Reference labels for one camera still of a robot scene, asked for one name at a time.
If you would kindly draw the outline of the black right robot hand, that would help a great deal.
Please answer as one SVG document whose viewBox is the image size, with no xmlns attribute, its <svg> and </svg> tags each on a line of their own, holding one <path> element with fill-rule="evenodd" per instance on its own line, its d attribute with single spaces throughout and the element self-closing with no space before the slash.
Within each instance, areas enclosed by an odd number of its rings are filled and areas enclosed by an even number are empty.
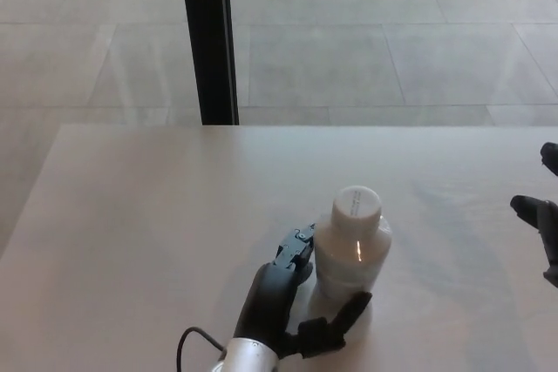
<svg viewBox="0 0 558 372">
<path fill-rule="evenodd" d="M 527 195 L 515 195 L 510 206 L 522 221 L 535 228 L 547 256 L 548 269 L 543 277 L 557 287 L 557 204 Z"/>
</svg>

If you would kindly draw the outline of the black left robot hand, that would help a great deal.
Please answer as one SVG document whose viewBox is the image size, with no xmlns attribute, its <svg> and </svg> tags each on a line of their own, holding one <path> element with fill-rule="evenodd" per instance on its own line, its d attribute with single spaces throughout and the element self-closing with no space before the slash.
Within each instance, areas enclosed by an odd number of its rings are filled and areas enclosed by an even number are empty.
<svg viewBox="0 0 558 372">
<path fill-rule="evenodd" d="M 344 335 L 368 306 L 370 292 L 351 296 L 332 321 L 319 317 L 300 323 L 295 335 L 287 332 L 297 290 L 313 270 L 310 256 L 315 249 L 315 228 L 310 224 L 292 230 L 280 243 L 276 257 L 258 269 L 236 323 L 234 339 L 261 343 L 280 359 L 296 354 L 311 358 L 345 347 Z"/>
</svg>

